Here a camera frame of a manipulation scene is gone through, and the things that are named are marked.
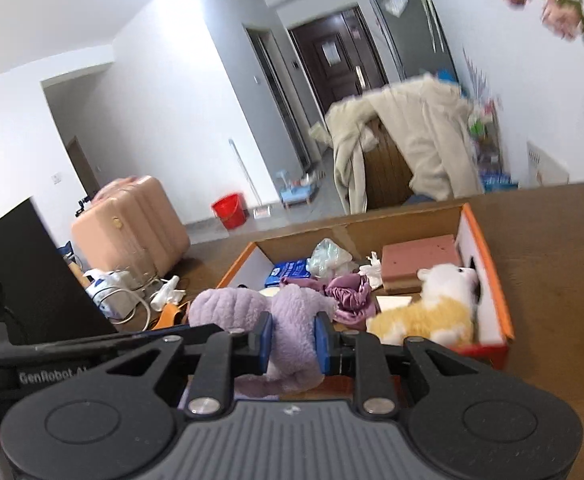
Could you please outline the orange cardboard box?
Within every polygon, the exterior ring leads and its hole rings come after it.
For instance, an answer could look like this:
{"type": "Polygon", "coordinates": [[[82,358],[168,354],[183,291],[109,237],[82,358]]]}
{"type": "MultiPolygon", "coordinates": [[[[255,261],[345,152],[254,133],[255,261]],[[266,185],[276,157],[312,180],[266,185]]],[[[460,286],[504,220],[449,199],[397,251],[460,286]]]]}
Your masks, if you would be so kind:
{"type": "Polygon", "coordinates": [[[476,275],[474,333],[459,348],[492,367],[506,367],[514,330],[508,304],[482,229],[468,203],[433,209],[386,212],[354,219],[343,217],[331,226],[264,238],[246,246],[218,283],[220,287],[259,290],[277,263],[308,258],[323,240],[332,240],[354,262],[378,255],[382,292],[420,292],[426,268],[458,263],[476,275]]]}

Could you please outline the red bucket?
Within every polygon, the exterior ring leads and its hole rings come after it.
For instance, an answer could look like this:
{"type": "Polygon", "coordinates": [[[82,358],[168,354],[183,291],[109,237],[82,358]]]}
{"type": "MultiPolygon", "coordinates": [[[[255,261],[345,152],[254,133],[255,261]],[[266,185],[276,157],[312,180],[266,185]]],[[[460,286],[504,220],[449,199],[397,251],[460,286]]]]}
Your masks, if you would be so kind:
{"type": "Polygon", "coordinates": [[[245,203],[242,193],[231,193],[215,203],[212,203],[212,209],[217,219],[222,222],[222,226],[232,231],[246,222],[245,203]]]}

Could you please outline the iridescent plastic bag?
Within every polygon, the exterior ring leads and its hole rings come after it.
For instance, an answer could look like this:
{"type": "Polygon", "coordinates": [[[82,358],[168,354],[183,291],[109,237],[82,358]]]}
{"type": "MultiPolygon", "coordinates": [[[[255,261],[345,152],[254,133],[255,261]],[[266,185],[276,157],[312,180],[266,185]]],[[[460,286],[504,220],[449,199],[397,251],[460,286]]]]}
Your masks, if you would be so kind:
{"type": "Polygon", "coordinates": [[[307,272],[320,280],[332,280],[356,269],[353,256],[330,238],[319,242],[306,262],[307,272]]]}

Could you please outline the white calendar board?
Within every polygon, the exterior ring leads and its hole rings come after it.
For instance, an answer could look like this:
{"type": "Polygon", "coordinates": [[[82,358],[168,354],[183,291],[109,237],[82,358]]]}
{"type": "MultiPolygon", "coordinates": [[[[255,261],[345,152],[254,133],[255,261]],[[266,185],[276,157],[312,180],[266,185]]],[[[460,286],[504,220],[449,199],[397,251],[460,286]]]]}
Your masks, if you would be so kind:
{"type": "Polygon", "coordinates": [[[536,144],[528,141],[528,184],[531,188],[565,185],[570,182],[569,171],[536,144]]]}

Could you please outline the brown wooden chair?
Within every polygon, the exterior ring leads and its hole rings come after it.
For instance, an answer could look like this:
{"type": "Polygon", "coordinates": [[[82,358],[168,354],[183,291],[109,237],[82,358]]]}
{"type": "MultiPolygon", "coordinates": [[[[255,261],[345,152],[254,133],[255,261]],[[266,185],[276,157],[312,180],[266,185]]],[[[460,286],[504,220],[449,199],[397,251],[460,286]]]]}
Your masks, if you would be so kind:
{"type": "Polygon", "coordinates": [[[364,154],[369,210],[402,206],[414,195],[412,172],[379,118],[368,122],[377,145],[364,154]]]}

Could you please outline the pink suitcase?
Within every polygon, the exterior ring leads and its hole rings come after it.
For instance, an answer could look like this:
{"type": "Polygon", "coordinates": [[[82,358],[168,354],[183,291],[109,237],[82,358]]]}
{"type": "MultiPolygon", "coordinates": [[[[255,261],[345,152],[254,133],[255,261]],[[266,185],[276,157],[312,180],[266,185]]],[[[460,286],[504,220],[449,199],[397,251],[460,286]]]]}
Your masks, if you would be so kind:
{"type": "Polygon", "coordinates": [[[138,264],[162,278],[182,259],[190,238],[154,177],[116,179],[102,188],[71,227],[77,248],[96,269],[138,264]]]}

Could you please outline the beige coat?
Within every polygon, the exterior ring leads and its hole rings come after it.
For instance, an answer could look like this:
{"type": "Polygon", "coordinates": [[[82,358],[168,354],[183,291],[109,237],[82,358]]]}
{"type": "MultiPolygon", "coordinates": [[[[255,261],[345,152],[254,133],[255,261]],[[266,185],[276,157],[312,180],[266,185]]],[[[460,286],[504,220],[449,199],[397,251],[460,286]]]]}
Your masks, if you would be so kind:
{"type": "Polygon", "coordinates": [[[434,200],[482,194],[472,146],[471,101],[454,82],[430,74],[332,104],[309,129],[332,148],[333,180],[347,214],[368,209],[364,154],[378,145],[368,124],[380,120],[412,173],[412,192],[434,200]]]}

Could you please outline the blue tissue pack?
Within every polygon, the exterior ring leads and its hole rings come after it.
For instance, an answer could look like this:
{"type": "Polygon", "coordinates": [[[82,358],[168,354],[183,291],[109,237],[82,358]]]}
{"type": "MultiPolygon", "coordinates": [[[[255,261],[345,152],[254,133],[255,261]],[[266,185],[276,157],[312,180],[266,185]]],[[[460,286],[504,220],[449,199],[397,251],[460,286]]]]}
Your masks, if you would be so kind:
{"type": "Polygon", "coordinates": [[[289,260],[274,265],[265,280],[266,288],[278,286],[283,278],[310,278],[312,274],[307,270],[307,260],[289,260]]]}

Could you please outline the white tissue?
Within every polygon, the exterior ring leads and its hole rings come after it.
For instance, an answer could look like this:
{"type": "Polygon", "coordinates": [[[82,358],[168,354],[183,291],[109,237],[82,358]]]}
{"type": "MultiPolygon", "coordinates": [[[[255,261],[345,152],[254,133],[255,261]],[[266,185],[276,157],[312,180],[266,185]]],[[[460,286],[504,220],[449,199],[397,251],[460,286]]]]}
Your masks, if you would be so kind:
{"type": "Polygon", "coordinates": [[[381,259],[376,252],[372,252],[367,257],[368,263],[359,267],[358,274],[365,276],[372,290],[377,290],[383,286],[381,278],[381,259]]]}

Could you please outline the white wedge sponge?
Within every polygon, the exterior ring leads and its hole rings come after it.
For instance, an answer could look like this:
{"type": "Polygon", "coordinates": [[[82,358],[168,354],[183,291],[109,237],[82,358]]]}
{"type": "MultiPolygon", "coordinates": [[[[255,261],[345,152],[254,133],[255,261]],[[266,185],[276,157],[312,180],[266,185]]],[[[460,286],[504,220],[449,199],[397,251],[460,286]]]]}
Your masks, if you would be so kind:
{"type": "Polygon", "coordinates": [[[412,303],[411,296],[381,295],[376,300],[381,312],[404,308],[412,303]]]}

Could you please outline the dark entrance door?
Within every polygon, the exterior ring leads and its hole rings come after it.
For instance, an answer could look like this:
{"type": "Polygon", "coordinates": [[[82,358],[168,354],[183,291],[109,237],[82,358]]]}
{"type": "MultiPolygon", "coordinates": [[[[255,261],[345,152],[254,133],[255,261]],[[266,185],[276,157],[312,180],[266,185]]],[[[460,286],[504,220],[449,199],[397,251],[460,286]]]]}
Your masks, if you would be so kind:
{"type": "Polygon", "coordinates": [[[315,18],[289,32],[321,114],[336,102],[388,83],[359,6],[315,18]]]}

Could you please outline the white yellow plush toy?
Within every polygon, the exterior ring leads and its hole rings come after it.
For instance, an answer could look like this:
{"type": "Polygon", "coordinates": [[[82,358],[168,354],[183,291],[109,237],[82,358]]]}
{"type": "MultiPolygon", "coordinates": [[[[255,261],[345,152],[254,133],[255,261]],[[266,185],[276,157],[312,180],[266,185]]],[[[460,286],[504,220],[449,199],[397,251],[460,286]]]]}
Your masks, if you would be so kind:
{"type": "Polygon", "coordinates": [[[475,289],[478,274],[451,263],[420,269],[420,298],[406,307],[381,311],[368,318],[366,329],[382,344],[400,346],[408,337],[421,337],[447,348],[474,343],[475,289]]]}

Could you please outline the small blue stool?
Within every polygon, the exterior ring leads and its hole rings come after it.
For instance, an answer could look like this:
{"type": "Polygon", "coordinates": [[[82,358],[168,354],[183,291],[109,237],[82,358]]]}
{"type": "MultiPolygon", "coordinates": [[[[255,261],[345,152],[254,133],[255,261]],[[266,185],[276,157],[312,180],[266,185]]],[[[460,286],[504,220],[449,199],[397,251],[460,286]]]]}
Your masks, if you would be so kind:
{"type": "Polygon", "coordinates": [[[282,183],[279,197],[284,208],[312,202],[318,188],[316,174],[306,174],[300,180],[293,180],[286,170],[280,170],[277,172],[277,178],[282,183]]]}

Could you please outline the purple satin scrunchie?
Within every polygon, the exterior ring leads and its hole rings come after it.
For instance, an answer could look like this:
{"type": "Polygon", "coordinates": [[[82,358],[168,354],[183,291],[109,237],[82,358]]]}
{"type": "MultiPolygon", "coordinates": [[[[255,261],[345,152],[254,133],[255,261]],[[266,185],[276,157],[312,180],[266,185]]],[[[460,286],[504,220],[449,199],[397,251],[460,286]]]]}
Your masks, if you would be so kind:
{"type": "Polygon", "coordinates": [[[333,321],[353,330],[364,330],[366,322],[380,312],[369,278],[362,274],[347,273],[332,280],[283,278],[280,285],[298,285],[332,298],[336,302],[333,321]]]}

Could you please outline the lilac towel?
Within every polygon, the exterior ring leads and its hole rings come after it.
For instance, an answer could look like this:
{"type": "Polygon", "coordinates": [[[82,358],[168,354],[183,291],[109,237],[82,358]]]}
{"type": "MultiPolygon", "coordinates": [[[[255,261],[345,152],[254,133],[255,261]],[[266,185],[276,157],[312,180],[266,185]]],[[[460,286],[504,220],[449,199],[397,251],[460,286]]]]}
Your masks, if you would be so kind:
{"type": "Polygon", "coordinates": [[[246,288],[207,289],[193,300],[188,323],[249,332],[262,313],[269,313],[274,330],[267,372],[240,376],[234,388],[253,399],[287,396],[316,388],[324,380],[315,350],[314,321],[320,312],[333,318],[337,306],[334,299],[294,284],[283,286],[272,297],[246,288]]]}

